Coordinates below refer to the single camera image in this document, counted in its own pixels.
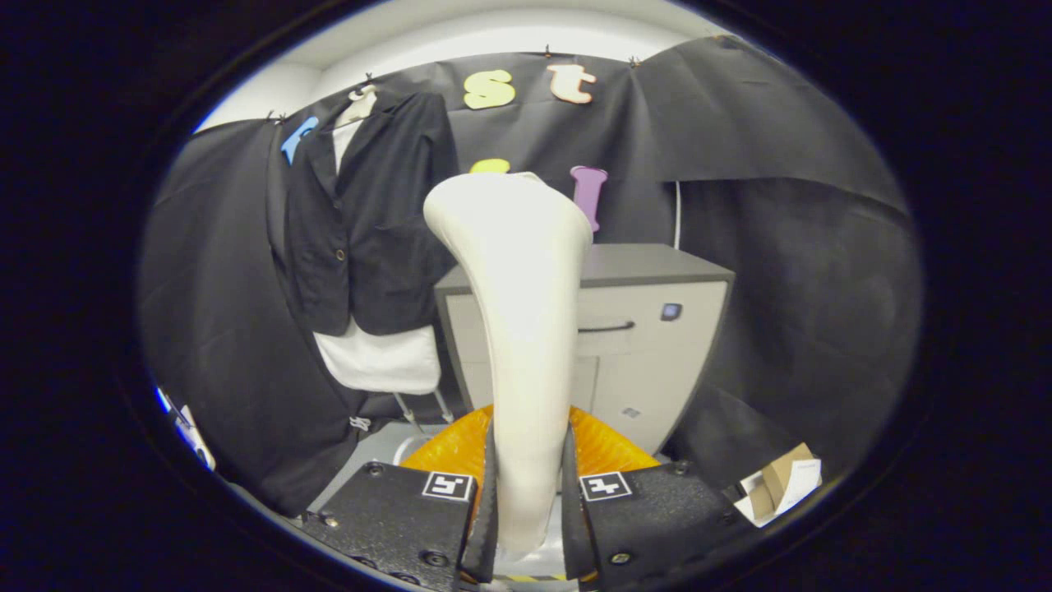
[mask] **yellow letter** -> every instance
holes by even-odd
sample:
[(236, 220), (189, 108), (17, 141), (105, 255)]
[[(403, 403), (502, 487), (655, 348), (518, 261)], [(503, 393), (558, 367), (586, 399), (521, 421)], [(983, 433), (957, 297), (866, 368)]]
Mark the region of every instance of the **yellow letter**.
[(580, 64), (554, 64), (548, 69), (551, 76), (551, 94), (568, 103), (590, 103), (591, 95), (581, 91), (581, 82), (595, 83), (595, 77), (585, 73), (585, 66)]
[(507, 172), (511, 163), (503, 158), (487, 158), (471, 165), (469, 172)]
[(464, 81), (464, 102), (471, 108), (506, 105), (515, 98), (515, 87), (507, 82), (511, 82), (507, 70), (477, 72)]

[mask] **foam letter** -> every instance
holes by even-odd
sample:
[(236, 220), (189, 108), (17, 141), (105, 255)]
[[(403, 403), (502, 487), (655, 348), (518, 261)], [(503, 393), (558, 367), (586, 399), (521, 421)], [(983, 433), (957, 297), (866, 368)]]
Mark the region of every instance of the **foam letter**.
[(585, 212), (588, 221), (591, 222), (592, 231), (599, 229), (599, 222), (595, 221), (595, 209), (599, 207), (599, 191), (603, 183), (609, 177), (602, 168), (591, 166), (574, 166), (570, 168), (570, 176), (578, 182), (573, 187), (573, 203)]
[(551, 94), (568, 103), (590, 103), (591, 95), (581, 91), (581, 82), (595, 83), (595, 77), (585, 73), (585, 66), (580, 64), (549, 65), (551, 76)]
[(511, 74), (504, 69), (477, 72), (464, 80), (464, 102), (471, 108), (506, 105), (515, 98)]
[(471, 165), (469, 172), (507, 172), (511, 163), (503, 158), (487, 158)]
[(288, 163), (292, 163), (292, 156), (296, 154), (296, 146), (300, 145), (300, 138), (306, 136), (318, 125), (317, 117), (309, 117), (302, 125), (292, 131), (292, 135), (285, 140), (285, 143), (281, 144), (281, 151), (285, 152), (285, 158), (288, 159)]

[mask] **orange plastic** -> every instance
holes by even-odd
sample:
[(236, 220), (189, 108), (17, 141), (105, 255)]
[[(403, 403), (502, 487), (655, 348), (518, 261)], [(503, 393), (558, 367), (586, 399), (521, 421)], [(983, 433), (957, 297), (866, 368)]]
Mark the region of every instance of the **orange plastic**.
[[(493, 406), (461, 417), (412, 453), (402, 466), (420, 471), (472, 475), (481, 486), (485, 470), (486, 433), (492, 417)], [(570, 425), (576, 441), (579, 477), (660, 465), (628, 438), (575, 407), (570, 408)]]

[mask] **drawer handle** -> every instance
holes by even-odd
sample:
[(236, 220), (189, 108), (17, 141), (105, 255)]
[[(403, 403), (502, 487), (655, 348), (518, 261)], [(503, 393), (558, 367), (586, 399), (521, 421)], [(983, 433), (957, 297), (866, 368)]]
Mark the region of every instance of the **drawer handle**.
[(625, 325), (619, 325), (618, 327), (596, 327), (587, 329), (578, 329), (578, 333), (606, 333), (608, 331), (625, 331), (635, 327), (635, 322), (628, 322)]

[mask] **black blazer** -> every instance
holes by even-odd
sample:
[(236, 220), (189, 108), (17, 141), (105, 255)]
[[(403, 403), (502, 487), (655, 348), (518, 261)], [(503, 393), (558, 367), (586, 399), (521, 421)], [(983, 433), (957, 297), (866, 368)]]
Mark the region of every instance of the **black blazer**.
[(345, 99), (303, 138), (288, 177), (285, 236), (292, 306), (316, 333), (429, 325), (434, 283), (456, 260), (423, 220), (424, 198), (459, 172), (441, 95), (378, 89), (336, 171), (332, 124)]

